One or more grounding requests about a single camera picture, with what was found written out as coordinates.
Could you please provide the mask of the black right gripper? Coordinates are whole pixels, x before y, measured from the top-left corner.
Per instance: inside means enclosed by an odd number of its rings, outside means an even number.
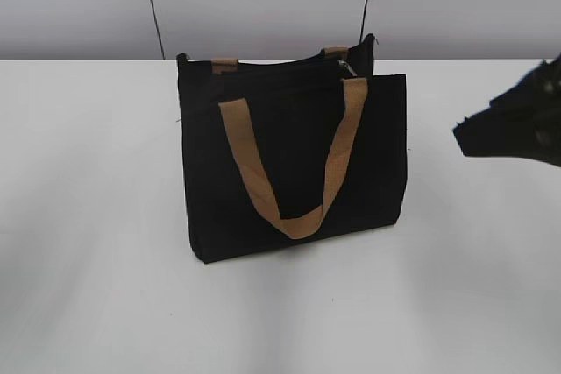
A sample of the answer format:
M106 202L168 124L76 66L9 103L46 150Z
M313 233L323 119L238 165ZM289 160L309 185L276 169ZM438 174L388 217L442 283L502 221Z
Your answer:
M452 130L466 157L537 157L560 166L560 56Z

